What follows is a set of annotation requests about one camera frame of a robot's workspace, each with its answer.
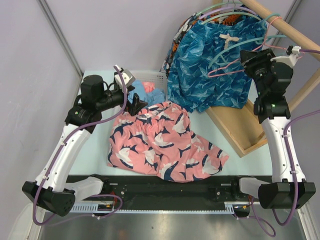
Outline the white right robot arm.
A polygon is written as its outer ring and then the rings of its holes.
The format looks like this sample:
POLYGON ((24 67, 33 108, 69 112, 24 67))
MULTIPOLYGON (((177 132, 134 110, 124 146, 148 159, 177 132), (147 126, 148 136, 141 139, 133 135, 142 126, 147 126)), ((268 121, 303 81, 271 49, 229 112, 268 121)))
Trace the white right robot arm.
POLYGON ((230 188, 230 194, 237 201, 251 195, 264 209, 300 209, 316 193, 316 186, 306 180, 300 168, 288 125, 291 113, 285 93, 294 64, 288 56, 275 56, 271 49, 241 50, 240 62, 257 90, 253 112, 268 142, 272 182, 242 177, 230 188))

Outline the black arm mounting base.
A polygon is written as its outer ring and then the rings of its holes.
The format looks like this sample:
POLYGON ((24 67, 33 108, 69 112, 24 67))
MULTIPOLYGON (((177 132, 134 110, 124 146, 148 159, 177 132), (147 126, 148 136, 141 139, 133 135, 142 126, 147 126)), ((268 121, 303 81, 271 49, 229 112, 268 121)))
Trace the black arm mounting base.
POLYGON ((106 184, 97 197, 76 203, 74 212, 240 214, 250 212, 251 197, 241 193, 237 176, 213 176, 204 180, 177 183, 155 176, 106 175, 106 184))

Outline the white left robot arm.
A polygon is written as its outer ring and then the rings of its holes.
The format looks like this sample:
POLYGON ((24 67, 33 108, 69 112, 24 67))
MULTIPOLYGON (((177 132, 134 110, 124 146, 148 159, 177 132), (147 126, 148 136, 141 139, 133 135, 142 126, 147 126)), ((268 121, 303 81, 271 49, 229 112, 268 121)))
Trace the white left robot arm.
POLYGON ((97 174, 75 183, 67 183, 70 170, 83 145, 92 135, 96 125, 102 124, 102 113, 120 106, 119 113, 126 111, 136 115, 147 105, 134 94, 135 77, 127 70, 115 73, 113 82, 106 84, 100 75, 86 76, 80 85, 80 94, 68 111, 60 140, 47 164, 34 181, 26 181, 22 192, 32 201, 33 212, 40 207, 64 217, 75 203, 96 196, 105 200, 111 188, 107 180, 97 174))

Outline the pink shark print shorts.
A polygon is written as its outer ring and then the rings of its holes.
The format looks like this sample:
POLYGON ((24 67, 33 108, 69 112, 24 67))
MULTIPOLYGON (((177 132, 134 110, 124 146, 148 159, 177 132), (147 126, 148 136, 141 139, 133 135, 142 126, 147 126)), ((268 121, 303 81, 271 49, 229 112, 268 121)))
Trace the pink shark print shorts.
POLYGON ((191 130, 188 112, 170 101, 115 118, 109 167, 188 183, 220 173, 229 155, 191 130))

